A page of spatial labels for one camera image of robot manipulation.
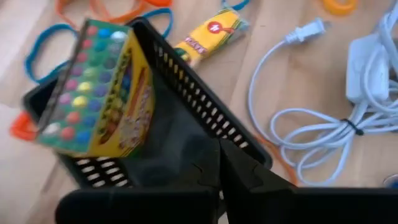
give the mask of orange rubber band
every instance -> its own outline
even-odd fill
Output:
[[[294,169],[289,166],[282,158],[282,156],[280,155],[279,149],[276,145],[274,145],[272,142],[261,138],[261,137],[256,137],[256,139],[263,145],[265,145],[267,148],[269,148],[271,150],[271,153],[274,155],[274,157],[280,162],[280,164],[282,165],[282,167],[285,169],[285,172],[287,173],[287,175],[289,176],[290,182],[294,185],[297,185],[298,181],[297,181],[297,177],[295,174]]]
[[[358,0],[347,0],[347,3],[339,3],[338,0],[323,0],[325,9],[337,16],[345,16],[356,9]]]
[[[138,2],[137,9],[132,9],[131,11],[129,11],[126,14],[123,14],[121,16],[110,17],[110,16],[106,16],[106,15],[109,15],[109,12],[105,8],[105,5],[102,3],[102,1],[90,0],[90,5],[91,5],[92,9],[100,8],[100,10],[102,10],[102,14],[104,14],[105,16],[101,16],[100,14],[98,14],[98,12],[93,11],[93,13],[97,17],[99,17],[100,20],[105,21],[105,22],[112,22],[112,23],[126,23],[126,22],[130,21],[131,19],[142,14],[144,12],[144,10],[146,9],[145,0],[140,0]]]
[[[65,22],[69,23],[74,29],[76,29],[77,28],[76,24],[63,14],[63,8],[70,1],[71,0],[56,0],[55,12],[61,19],[63,19]],[[90,0],[90,11],[94,14],[95,18],[98,20],[123,24],[142,14],[146,9],[147,4],[151,4],[157,7],[167,7],[170,6],[171,3],[172,0],[139,0],[138,5],[135,9],[131,9],[130,11],[121,16],[111,17],[110,13],[106,9],[102,1]]]
[[[32,130],[34,126],[29,114],[22,112],[10,127],[10,134],[26,141],[33,141],[36,138],[36,131]]]

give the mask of wooden floor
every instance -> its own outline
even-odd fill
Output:
[[[22,66],[37,35],[61,22],[54,13],[54,0],[0,1],[0,223],[53,223],[53,210],[60,198],[76,188],[50,149],[22,142],[8,135],[11,121],[20,111],[21,96],[33,86]],[[130,7],[131,0],[106,1],[112,13]],[[249,79],[261,57],[295,26],[317,16],[332,23],[327,34],[309,44],[277,52],[264,66],[257,84],[255,108],[266,126],[278,110],[304,107],[336,118],[345,118],[351,105],[345,99],[346,57],[349,43],[371,32],[388,8],[390,0],[360,0],[359,8],[348,17],[335,17],[314,0],[252,0],[241,15],[251,23],[247,36],[206,59],[198,74],[253,131],[246,111]],[[174,0],[175,24],[169,42],[181,41],[193,28],[220,8],[217,0]],[[90,16],[88,1],[73,1],[66,8],[76,23]],[[151,19],[162,31],[168,20]],[[46,74],[68,58],[73,36],[60,34],[49,40],[35,65],[36,74]],[[317,122],[307,116],[286,116],[280,133]],[[398,172],[396,134],[356,138],[345,170],[333,186],[378,187],[383,179]],[[323,167],[305,173],[322,180],[333,172],[337,156]],[[275,162],[273,171],[285,176]]]

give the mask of black plastic basket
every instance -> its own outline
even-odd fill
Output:
[[[162,80],[175,92],[175,96],[195,117],[207,135],[231,140],[270,169],[272,159],[268,153],[149,22],[139,17],[127,25],[133,28],[149,65],[156,71],[154,75],[162,76]],[[134,185],[123,163],[117,158],[79,159],[61,154],[59,156],[80,187]]]

